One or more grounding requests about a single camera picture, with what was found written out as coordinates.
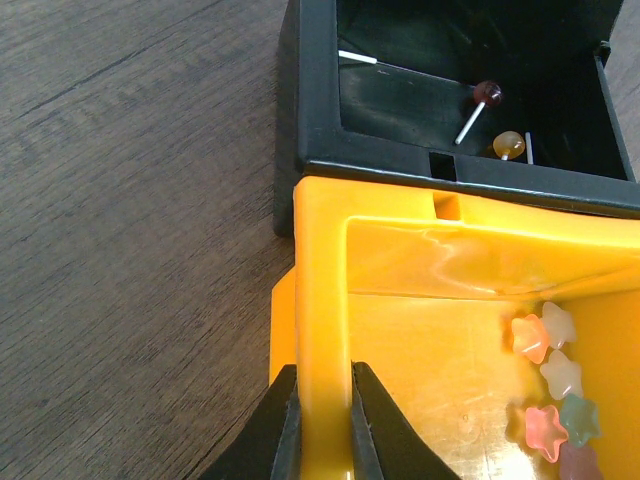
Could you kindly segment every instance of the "lollipop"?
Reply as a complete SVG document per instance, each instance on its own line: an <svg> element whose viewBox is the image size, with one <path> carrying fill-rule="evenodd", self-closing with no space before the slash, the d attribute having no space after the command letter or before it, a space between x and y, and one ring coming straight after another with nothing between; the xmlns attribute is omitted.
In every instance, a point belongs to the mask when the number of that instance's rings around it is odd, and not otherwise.
<svg viewBox="0 0 640 480"><path fill-rule="evenodd" d="M493 149L502 160L511 160L524 152L524 138L516 132L503 132L493 141Z"/></svg>
<svg viewBox="0 0 640 480"><path fill-rule="evenodd" d="M473 89L473 99L478 106L456 138L456 145L462 143L462 140L464 140L464 137L469 132L473 123L478 119L484 107L495 107L500 104L502 101L502 90L497 83L484 81L476 85L476 88Z"/></svg>

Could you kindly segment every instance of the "wood grain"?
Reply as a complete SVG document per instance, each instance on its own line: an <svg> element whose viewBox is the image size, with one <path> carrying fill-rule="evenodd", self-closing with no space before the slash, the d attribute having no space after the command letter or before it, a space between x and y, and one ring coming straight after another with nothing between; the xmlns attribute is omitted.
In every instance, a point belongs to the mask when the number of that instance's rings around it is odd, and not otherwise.
<svg viewBox="0 0 640 480"><path fill-rule="evenodd" d="M266 389L285 0L0 6L0 477L189 478ZM640 170L640 2L607 67Z"/></svg>

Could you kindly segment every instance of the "lollipop stick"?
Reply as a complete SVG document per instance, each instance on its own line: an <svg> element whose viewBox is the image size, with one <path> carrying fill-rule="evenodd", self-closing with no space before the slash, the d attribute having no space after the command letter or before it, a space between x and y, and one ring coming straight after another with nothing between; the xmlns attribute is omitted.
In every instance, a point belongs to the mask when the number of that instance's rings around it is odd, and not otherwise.
<svg viewBox="0 0 640 480"><path fill-rule="evenodd" d="M370 63L375 65L378 63L377 58L367 57L366 55L359 55L357 53L345 52L344 50L338 50L338 56L342 58L348 58L349 60L355 60L356 62Z"/></svg>
<svg viewBox="0 0 640 480"><path fill-rule="evenodd" d="M460 134L456 137L456 145L460 145L462 143L462 140L464 140L464 137L469 132L469 129L471 128L471 126L478 119L478 116L480 115L480 112L482 112L482 109L485 107L485 105L486 105L485 102L478 103L478 106L473 111L473 114L471 115L471 118L469 118L469 120L467 120L467 123L462 128L462 130L460 131Z"/></svg>
<svg viewBox="0 0 640 480"><path fill-rule="evenodd" d="M524 134L524 141L527 144L527 163L533 165L533 145L531 144L531 132Z"/></svg>

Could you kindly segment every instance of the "yellow plastic box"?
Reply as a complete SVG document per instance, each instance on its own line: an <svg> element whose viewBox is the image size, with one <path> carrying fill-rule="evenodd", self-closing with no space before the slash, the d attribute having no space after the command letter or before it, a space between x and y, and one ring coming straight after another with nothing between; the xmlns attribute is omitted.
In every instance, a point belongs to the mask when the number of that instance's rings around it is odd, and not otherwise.
<svg viewBox="0 0 640 480"><path fill-rule="evenodd" d="M601 470L638 478L639 221L307 177L295 236L273 290L270 378L298 366L302 478L353 477L355 361L462 478L557 478L524 444L522 416L560 402L510 338L511 319L546 300L574 317L563 351L599 407Z"/></svg>

